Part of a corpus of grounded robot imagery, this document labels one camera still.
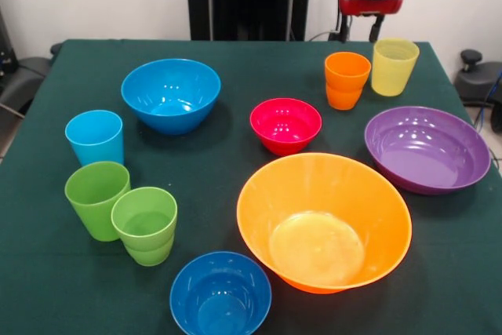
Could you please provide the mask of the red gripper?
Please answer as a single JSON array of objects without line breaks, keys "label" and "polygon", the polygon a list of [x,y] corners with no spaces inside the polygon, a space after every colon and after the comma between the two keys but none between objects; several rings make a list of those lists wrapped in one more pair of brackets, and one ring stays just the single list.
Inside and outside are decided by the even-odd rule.
[{"label": "red gripper", "polygon": [[[345,43],[350,31],[349,16],[375,16],[396,14],[404,0],[339,0],[340,12],[343,15],[340,22],[340,41]],[[383,16],[377,16],[369,33],[369,42],[376,42],[384,22]]]}]

